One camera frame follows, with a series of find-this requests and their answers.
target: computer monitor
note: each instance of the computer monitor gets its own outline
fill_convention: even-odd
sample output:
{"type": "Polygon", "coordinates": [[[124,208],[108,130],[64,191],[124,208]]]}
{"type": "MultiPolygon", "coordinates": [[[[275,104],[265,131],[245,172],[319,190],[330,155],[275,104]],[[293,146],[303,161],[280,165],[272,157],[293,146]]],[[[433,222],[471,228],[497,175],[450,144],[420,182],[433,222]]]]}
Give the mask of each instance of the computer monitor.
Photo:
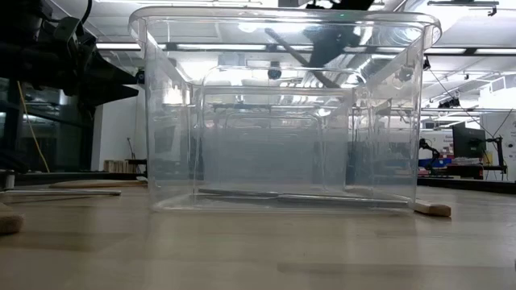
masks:
{"type": "Polygon", "coordinates": [[[465,126],[452,126],[453,155],[455,157],[482,158],[485,154],[485,131],[465,126]]]}

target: ceiling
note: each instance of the ceiling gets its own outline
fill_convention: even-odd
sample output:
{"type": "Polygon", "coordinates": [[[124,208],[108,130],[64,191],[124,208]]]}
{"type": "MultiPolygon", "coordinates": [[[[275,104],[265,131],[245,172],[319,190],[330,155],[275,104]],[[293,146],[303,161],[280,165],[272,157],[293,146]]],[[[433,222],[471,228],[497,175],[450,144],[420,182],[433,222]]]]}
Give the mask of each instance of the ceiling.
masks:
{"type": "MultiPolygon", "coordinates": [[[[264,0],[264,3],[269,6],[277,5],[277,2],[267,1],[271,0],[264,0]]],[[[406,7],[433,14],[441,19],[444,26],[449,27],[435,47],[516,48],[515,0],[509,0],[514,3],[514,8],[503,6],[508,8],[498,9],[498,13],[493,17],[487,16],[490,11],[488,7],[462,9],[460,13],[453,9],[447,10],[446,7],[436,10],[427,5],[419,5],[417,9],[412,9],[412,4],[421,1],[423,0],[409,0],[406,2],[406,7]]],[[[51,2],[54,6],[54,18],[65,15],[80,18],[84,14],[87,3],[86,0],[51,0],[51,2]]],[[[392,10],[400,2],[403,1],[384,0],[385,8],[392,10]]],[[[295,6],[295,4],[290,0],[280,1],[280,6],[295,6]]],[[[85,27],[98,37],[99,42],[133,42],[134,40],[128,34],[128,18],[133,11],[143,6],[146,5],[94,0],[93,9],[85,27]]],[[[179,32],[188,35],[193,29],[195,27],[185,27],[179,32]]],[[[134,68],[143,65],[137,52],[103,52],[103,55],[112,63],[123,67],[134,68]]],[[[493,74],[516,71],[516,57],[432,56],[429,61],[434,74],[447,89],[462,87],[468,89],[463,93],[471,95],[478,94],[477,87],[483,84],[478,81],[479,79],[489,79],[493,74]]],[[[424,73],[423,82],[423,99],[445,93],[431,73],[424,73]]]]}

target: fluorescent light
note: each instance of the fluorescent light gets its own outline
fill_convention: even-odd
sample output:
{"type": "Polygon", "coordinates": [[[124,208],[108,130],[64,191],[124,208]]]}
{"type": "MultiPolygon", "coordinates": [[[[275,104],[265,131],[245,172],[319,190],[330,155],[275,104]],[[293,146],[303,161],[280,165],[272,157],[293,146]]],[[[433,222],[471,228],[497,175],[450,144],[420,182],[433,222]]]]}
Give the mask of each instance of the fluorescent light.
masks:
{"type": "Polygon", "coordinates": [[[356,88],[358,85],[353,85],[353,84],[341,84],[340,87],[343,88],[343,89],[353,89],[353,88],[356,88]]]}
{"type": "Polygon", "coordinates": [[[178,49],[185,50],[194,50],[194,49],[204,49],[204,50],[265,50],[265,45],[259,44],[178,44],[178,49]]]}
{"type": "Polygon", "coordinates": [[[170,6],[262,6],[262,2],[224,0],[224,1],[171,1],[171,0],[95,0],[100,3],[129,3],[144,5],[170,5],[170,6]]]}
{"type": "Polygon", "coordinates": [[[439,53],[439,54],[463,54],[466,52],[463,48],[429,48],[425,53],[439,53]]]}
{"type": "Polygon", "coordinates": [[[403,52],[405,48],[377,48],[375,52],[378,53],[400,53],[403,52]]]}
{"type": "Polygon", "coordinates": [[[103,50],[140,50],[137,43],[97,43],[97,48],[103,50]]]}
{"type": "Polygon", "coordinates": [[[493,7],[500,2],[498,1],[429,1],[429,6],[470,6],[470,7],[493,7]]]}
{"type": "MultiPolygon", "coordinates": [[[[298,52],[311,52],[313,46],[311,45],[292,45],[290,46],[293,50],[298,52]]],[[[284,51],[285,48],[282,46],[279,46],[277,50],[284,51]]]]}
{"type": "Polygon", "coordinates": [[[478,54],[516,54],[515,48],[481,48],[476,50],[478,54]]]}
{"type": "Polygon", "coordinates": [[[373,55],[371,55],[371,58],[374,59],[374,60],[392,60],[392,59],[396,58],[396,55],[394,55],[394,54],[392,54],[392,55],[373,54],[373,55]]]}
{"type": "Polygon", "coordinates": [[[365,52],[365,48],[344,48],[345,52],[365,52]]]}
{"type": "MultiPolygon", "coordinates": [[[[99,3],[130,3],[130,4],[175,4],[178,2],[185,1],[173,1],[173,0],[95,0],[99,3]]],[[[206,2],[206,0],[191,0],[191,2],[206,2]]]]}

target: table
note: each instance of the table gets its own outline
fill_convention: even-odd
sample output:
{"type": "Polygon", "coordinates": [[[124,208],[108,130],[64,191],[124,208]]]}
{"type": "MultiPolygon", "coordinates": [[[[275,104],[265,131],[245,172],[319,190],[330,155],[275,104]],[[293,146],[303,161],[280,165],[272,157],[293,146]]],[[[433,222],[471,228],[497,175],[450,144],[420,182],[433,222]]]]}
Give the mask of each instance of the table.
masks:
{"type": "Polygon", "coordinates": [[[0,238],[1,289],[516,289],[516,199],[418,188],[451,219],[342,214],[149,213],[121,197],[9,202],[27,216],[0,238]]]}

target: clear plastic storage bin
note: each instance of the clear plastic storage bin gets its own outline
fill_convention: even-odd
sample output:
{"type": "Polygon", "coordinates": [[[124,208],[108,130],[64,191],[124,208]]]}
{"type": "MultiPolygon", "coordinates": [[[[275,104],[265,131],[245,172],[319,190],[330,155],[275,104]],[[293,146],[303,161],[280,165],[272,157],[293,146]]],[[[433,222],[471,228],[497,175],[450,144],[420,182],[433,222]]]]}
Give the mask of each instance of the clear plastic storage bin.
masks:
{"type": "Polygon", "coordinates": [[[424,14],[149,7],[152,208],[344,210],[415,199],[424,14]]]}

